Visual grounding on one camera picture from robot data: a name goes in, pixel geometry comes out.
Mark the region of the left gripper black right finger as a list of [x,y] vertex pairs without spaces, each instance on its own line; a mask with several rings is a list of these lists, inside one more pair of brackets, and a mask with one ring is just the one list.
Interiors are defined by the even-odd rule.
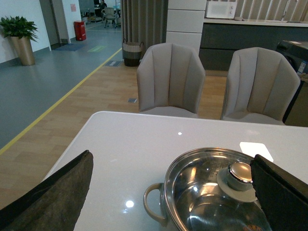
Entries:
[[273,231],[308,229],[308,185],[257,154],[250,162],[253,188]]

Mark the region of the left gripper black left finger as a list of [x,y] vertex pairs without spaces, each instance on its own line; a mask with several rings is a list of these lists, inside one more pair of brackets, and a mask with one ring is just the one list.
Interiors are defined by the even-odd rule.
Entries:
[[85,150],[0,211],[2,231],[72,231],[90,188],[93,155]]

